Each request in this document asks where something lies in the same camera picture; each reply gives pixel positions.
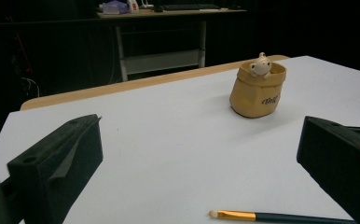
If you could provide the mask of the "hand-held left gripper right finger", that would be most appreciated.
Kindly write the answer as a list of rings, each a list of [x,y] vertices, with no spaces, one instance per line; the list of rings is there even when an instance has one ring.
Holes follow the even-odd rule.
[[[334,121],[307,116],[297,162],[360,224],[360,133]]]

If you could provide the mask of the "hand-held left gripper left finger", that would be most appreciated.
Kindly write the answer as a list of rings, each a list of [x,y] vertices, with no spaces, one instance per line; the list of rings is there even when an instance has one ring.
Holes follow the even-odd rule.
[[[7,164],[26,224],[62,224],[103,161],[100,118],[65,122]]]

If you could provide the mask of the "gold ferrule makeup brush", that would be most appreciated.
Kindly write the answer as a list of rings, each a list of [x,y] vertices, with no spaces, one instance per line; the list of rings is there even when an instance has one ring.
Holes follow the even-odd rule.
[[[269,223],[292,223],[292,224],[356,224],[349,219],[330,218],[330,217],[308,217],[288,214],[258,213],[246,211],[211,210],[208,215],[213,218],[239,220],[239,221],[259,221]]]

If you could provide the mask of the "yellow ceramic bear pot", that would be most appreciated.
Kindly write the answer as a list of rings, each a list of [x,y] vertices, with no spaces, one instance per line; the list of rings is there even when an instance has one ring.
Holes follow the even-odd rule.
[[[286,68],[260,52],[256,59],[240,66],[229,97],[230,106],[247,118],[273,113],[280,102],[285,78]]]

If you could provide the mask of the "wooden table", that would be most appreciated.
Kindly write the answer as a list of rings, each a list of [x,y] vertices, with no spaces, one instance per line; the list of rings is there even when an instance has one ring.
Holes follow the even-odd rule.
[[[184,79],[190,79],[194,77],[203,77],[212,75],[219,72],[225,72],[228,70],[239,68],[244,62],[246,61],[239,61],[234,63],[223,63],[220,65],[213,65],[198,69],[192,69],[187,71],[181,71],[176,73],[170,73],[165,75],[160,75],[156,77],[146,77],[146,78],[140,78],[115,84],[109,84],[94,88],[88,88],[84,90],[79,91],[69,91],[59,94],[53,94],[49,96],[43,96],[34,98],[31,100],[28,100],[24,102],[21,105],[21,111],[33,109],[33,108],[39,108],[49,105],[58,105],[58,104],[64,104],[68,102],[73,102],[77,100],[83,100],[88,99],[92,97],[98,97],[102,95],[112,94],[112,93],[118,93],[123,91],[130,91],[130,90],[136,90],[141,89],[145,87],[155,86],[159,84],[165,84],[169,82],[184,80]]]

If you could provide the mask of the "white table cover sheet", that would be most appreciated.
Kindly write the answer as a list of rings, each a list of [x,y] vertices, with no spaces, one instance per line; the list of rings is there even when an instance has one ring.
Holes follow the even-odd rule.
[[[229,224],[212,210],[344,217],[298,164],[306,116],[360,126],[360,71],[313,57],[284,60],[276,110],[247,119],[229,105],[234,71],[11,113],[7,164],[66,121],[100,117],[104,159],[65,224]]]

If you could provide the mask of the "background desk with metal legs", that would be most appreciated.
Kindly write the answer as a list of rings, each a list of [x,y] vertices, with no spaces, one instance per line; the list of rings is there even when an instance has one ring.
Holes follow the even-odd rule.
[[[107,21],[110,26],[116,28],[118,57],[123,81],[129,80],[129,75],[141,74],[152,71],[168,70],[180,67],[197,65],[199,68],[205,66],[207,21],[235,18],[245,16],[246,10],[230,9],[201,9],[201,10],[178,10],[162,12],[139,12],[127,14],[103,14],[98,16]],[[124,56],[121,27],[126,24],[136,24],[152,21],[194,21],[198,24],[199,46],[196,49],[146,54],[141,56]]]

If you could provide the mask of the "black keyboard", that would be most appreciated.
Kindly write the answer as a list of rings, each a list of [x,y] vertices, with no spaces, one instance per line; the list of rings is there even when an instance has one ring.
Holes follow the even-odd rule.
[[[214,4],[183,4],[183,5],[162,5],[166,11],[178,10],[204,10],[204,9],[220,9],[221,7]]]

